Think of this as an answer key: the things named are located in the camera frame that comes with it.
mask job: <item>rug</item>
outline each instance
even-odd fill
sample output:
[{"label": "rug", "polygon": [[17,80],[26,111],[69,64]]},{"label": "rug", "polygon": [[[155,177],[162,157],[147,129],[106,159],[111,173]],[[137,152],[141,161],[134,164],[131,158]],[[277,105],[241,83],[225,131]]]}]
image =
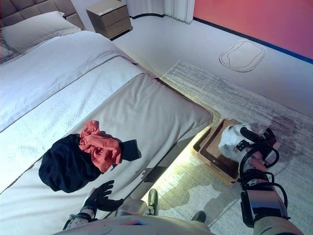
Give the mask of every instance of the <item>rug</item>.
[{"label": "rug", "polygon": [[[304,234],[313,224],[313,119],[275,101],[178,61],[161,78],[219,119],[236,119],[270,127],[280,142],[279,162],[270,169],[288,195],[288,215]],[[239,184],[227,186],[195,158],[193,144],[199,133],[158,179],[159,215],[190,221],[200,210],[217,235],[249,235],[242,220]]]},{"label": "rug", "polygon": [[235,42],[220,55],[220,63],[237,72],[253,70],[265,56],[265,47],[247,39]]}]

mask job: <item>bed frame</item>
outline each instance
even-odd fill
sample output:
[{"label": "bed frame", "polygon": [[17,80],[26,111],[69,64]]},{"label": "bed frame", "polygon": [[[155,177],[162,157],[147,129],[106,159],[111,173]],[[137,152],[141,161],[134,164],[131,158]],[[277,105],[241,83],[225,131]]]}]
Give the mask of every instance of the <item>bed frame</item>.
[{"label": "bed frame", "polygon": [[66,20],[84,29],[71,0],[1,0],[0,27],[51,11],[65,13]]}]

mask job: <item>nightstand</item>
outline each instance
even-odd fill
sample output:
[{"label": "nightstand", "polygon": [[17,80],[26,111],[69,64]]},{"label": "nightstand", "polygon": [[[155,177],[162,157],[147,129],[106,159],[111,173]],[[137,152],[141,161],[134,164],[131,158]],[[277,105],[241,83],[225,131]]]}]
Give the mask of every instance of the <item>nightstand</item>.
[{"label": "nightstand", "polygon": [[109,39],[133,28],[126,4],[117,0],[105,0],[88,8],[87,13],[94,30]]}]

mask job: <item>bedsheet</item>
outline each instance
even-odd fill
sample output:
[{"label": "bedsheet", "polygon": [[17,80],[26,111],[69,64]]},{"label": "bedsheet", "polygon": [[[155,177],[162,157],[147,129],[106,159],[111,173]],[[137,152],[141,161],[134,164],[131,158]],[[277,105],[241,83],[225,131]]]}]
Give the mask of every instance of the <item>bedsheet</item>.
[{"label": "bedsheet", "polygon": [[[141,158],[122,161],[84,188],[67,194],[41,182],[41,160],[0,195],[0,227],[4,234],[53,234],[68,216],[79,212],[93,187],[115,180],[111,199],[125,198],[162,159],[171,146],[194,136],[212,122],[202,107],[181,98],[147,74],[125,84],[84,118],[70,133],[80,133],[85,121],[99,121],[100,130],[121,141],[137,140]],[[97,218],[107,212],[98,211]]]},{"label": "bedsheet", "polygon": [[0,133],[0,192],[14,182],[52,143],[140,73],[118,56],[96,67]]},{"label": "bedsheet", "polygon": [[100,34],[81,31],[37,47],[0,67],[0,132],[93,68],[122,56]]}]

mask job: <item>wooden tray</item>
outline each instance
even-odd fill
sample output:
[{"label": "wooden tray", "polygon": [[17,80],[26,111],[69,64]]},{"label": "wooden tray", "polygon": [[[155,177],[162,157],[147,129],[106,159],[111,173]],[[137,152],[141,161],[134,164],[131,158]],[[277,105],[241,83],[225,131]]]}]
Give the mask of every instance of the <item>wooden tray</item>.
[{"label": "wooden tray", "polygon": [[218,126],[210,128],[193,146],[197,158],[216,174],[225,184],[231,185],[238,179],[238,162],[223,156],[218,148],[223,130],[240,124],[236,120],[223,119]]}]

